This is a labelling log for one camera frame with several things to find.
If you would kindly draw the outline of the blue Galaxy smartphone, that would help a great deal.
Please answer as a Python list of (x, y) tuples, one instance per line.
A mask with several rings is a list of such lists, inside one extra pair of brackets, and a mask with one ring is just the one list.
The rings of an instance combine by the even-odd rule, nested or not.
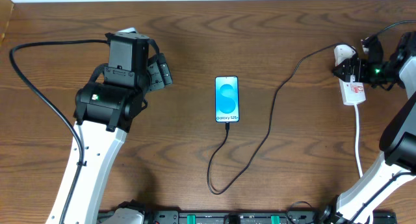
[(237, 76), (215, 78), (215, 120), (218, 123), (233, 123), (240, 120)]

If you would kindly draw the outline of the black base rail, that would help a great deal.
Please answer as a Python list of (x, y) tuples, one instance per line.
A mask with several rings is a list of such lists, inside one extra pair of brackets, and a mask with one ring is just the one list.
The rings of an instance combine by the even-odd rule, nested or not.
[[(139, 221), (138, 214), (127, 214), (127, 210), (99, 213), (96, 223), (151, 223), (151, 224), (312, 224), (318, 223), (313, 211), (297, 210), (285, 212), (254, 212), (254, 213), (225, 213), (225, 212), (178, 212), (174, 210), (144, 212), (144, 220)], [(395, 213), (377, 212), (374, 214), (375, 224), (397, 224)]]

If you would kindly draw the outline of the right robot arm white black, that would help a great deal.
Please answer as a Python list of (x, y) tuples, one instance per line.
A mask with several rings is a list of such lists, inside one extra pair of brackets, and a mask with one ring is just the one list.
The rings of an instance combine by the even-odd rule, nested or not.
[(403, 184), (415, 179), (415, 33), (404, 33), (388, 61), (377, 35), (361, 42), (360, 59), (346, 44), (334, 49), (333, 74), (350, 85), (364, 83), (389, 91), (395, 84), (408, 100), (384, 130), (380, 154), (349, 190), (338, 195), (317, 223), (366, 223), (373, 210)]

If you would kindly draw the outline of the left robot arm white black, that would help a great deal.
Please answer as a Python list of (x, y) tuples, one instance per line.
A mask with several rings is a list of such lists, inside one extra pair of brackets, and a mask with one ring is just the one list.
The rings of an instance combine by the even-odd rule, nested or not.
[(145, 95), (173, 83), (154, 40), (128, 28), (106, 35), (109, 61), (75, 96), (77, 137), (48, 223), (95, 223), (111, 167)]

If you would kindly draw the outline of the white power strip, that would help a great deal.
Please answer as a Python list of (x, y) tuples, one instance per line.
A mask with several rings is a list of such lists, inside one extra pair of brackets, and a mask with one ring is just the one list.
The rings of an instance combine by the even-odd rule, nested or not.
[[(351, 47), (338, 45), (334, 49), (335, 65), (339, 65), (345, 59), (352, 58), (354, 55), (356, 55), (356, 52)], [(339, 79), (339, 84), (344, 105), (358, 105), (366, 100), (363, 83), (355, 82), (355, 77), (352, 77), (352, 82), (344, 82)]]

